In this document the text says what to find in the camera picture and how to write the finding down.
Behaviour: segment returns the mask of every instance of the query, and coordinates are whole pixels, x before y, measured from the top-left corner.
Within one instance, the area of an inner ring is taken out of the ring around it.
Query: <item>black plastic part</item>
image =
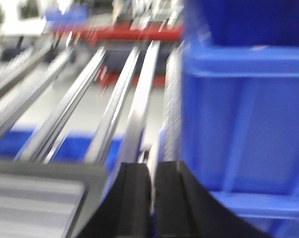
[[[77,238],[150,238],[150,176],[145,164],[122,163],[104,202]]]
[[[159,238],[272,238],[222,206],[182,161],[158,165],[156,216]]]

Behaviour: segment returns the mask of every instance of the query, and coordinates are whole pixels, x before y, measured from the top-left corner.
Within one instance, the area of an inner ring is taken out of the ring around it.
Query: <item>metal frame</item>
[[[48,74],[42,80],[27,82],[21,85],[17,96],[12,98],[6,107],[0,111],[0,139],[44,92],[50,83],[58,77],[71,59],[72,53],[73,48],[65,49],[49,65],[47,69]]]
[[[21,65],[19,65],[16,70],[10,72],[9,75],[5,74],[4,78],[0,81],[0,98],[3,97],[12,87],[14,87],[45,59],[46,55],[51,50],[51,46],[52,43],[49,42],[41,50],[31,56],[27,61],[22,61]]]
[[[84,163],[95,163],[96,165],[103,166],[109,152],[111,140],[115,132],[125,98],[132,82],[139,54],[139,48],[134,47],[128,56],[120,77],[113,89],[106,111],[90,143]]]
[[[58,103],[55,110],[27,144],[18,158],[21,161],[43,161],[51,150],[64,125],[97,75],[105,56],[100,47]]]
[[[138,159],[159,46],[159,41],[152,41],[146,52],[128,117],[127,129],[120,146],[117,163],[112,172],[111,184],[113,184],[122,162],[133,163]]]

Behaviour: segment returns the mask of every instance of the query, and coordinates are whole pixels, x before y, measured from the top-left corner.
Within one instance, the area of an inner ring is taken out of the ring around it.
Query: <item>gray floor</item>
[[[59,100],[64,96],[88,60],[89,54],[84,52],[81,53],[76,62],[68,65],[58,79],[24,113],[16,123],[15,127],[32,128],[40,126],[55,108]],[[39,65],[26,80],[37,80],[40,77],[43,77],[46,73],[47,66],[48,65],[45,63]],[[16,86],[3,100],[0,101],[0,110],[7,101],[14,97],[14,94],[18,91],[18,87],[19,86]],[[67,133],[93,134],[101,120],[112,93],[112,89],[113,87],[108,87],[104,90],[96,83],[93,83],[72,114],[58,141],[60,141]],[[134,92],[135,88],[132,87],[121,114],[116,131],[117,136],[122,135],[126,129],[127,118]],[[153,88],[150,95],[147,126],[143,140],[143,146],[146,148],[150,147],[157,140],[158,133],[162,126],[163,94],[164,89]]]

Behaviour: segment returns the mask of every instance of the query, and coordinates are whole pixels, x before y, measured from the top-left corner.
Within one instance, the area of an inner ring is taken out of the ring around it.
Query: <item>blue storage box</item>
[[[12,129],[0,140],[0,159],[12,160],[32,137],[34,130]]]
[[[237,215],[299,238],[299,47],[215,44],[223,21],[203,22],[206,2],[185,3],[181,159]]]
[[[84,25],[88,20],[88,5],[74,4],[65,13],[51,8],[45,12],[45,18],[53,28]]]
[[[299,46],[299,0],[186,0],[186,35],[208,22],[223,46]]]
[[[81,163],[86,155],[92,137],[93,135],[82,136],[77,134],[68,134],[60,144],[55,155],[52,157],[51,162]],[[111,173],[112,169],[114,168],[119,147],[121,145],[121,140],[121,138],[114,138],[112,140],[108,157],[104,164],[104,167],[108,173]]]

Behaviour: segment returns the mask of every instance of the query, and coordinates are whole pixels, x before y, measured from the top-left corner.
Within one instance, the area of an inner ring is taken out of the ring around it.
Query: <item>gray metal plate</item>
[[[45,178],[47,181],[50,179],[62,179],[68,180],[70,184],[73,182],[75,182],[75,184],[84,184],[85,191],[82,202],[79,204],[77,214],[75,214],[74,224],[70,226],[72,232],[67,234],[66,237],[76,237],[78,232],[80,232],[90,217],[95,213],[102,198],[107,179],[107,174],[102,167],[72,164],[36,164],[29,162],[12,163],[0,161],[0,174],[13,176],[17,179],[20,178],[20,176],[29,176],[34,180],[39,178]]]

